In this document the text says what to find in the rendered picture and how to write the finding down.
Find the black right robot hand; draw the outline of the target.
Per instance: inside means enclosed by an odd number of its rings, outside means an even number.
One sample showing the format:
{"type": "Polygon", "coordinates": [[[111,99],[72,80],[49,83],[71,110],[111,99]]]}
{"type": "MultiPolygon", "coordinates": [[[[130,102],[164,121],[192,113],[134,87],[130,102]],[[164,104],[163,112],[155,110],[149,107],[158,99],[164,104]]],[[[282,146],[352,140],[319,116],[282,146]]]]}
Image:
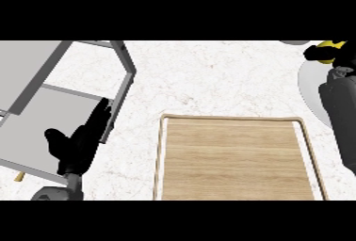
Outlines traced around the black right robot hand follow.
{"type": "Polygon", "coordinates": [[[332,67],[344,67],[356,72],[356,40],[325,40],[303,52],[309,61],[329,61],[332,67]]]}

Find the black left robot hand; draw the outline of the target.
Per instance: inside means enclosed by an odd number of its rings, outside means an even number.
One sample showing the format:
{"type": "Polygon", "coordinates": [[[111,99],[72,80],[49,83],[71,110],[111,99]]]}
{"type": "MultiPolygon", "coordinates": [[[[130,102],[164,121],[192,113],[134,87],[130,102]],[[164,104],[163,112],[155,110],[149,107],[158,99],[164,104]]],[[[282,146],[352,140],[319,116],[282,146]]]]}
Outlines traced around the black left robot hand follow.
{"type": "Polygon", "coordinates": [[[86,123],[77,128],[71,137],[61,130],[50,128],[44,131],[49,153],[59,160],[58,175],[83,175],[92,165],[99,141],[106,130],[111,117],[108,98],[98,103],[86,123]]]}

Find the grey plate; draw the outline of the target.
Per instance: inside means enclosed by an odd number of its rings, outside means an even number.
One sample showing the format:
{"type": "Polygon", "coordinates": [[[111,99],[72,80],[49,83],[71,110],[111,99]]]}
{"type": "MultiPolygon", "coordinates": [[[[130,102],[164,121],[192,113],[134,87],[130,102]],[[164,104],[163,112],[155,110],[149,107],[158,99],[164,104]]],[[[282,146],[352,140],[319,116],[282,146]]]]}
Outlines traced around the grey plate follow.
{"type": "Polygon", "coordinates": [[[303,101],[326,126],[331,126],[331,122],[321,103],[319,86],[326,82],[326,74],[331,68],[331,65],[318,61],[304,61],[297,72],[297,86],[303,101]]]}

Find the light wooden tray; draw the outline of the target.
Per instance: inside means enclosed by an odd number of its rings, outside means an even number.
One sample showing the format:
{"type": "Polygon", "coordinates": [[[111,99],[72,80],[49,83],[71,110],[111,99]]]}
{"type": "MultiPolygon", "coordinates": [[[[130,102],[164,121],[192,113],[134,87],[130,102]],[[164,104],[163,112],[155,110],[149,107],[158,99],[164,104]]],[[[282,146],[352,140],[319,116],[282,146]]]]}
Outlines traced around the light wooden tray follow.
{"type": "Polygon", "coordinates": [[[163,115],[154,199],[325,201],[303,119],[163,115]]]}

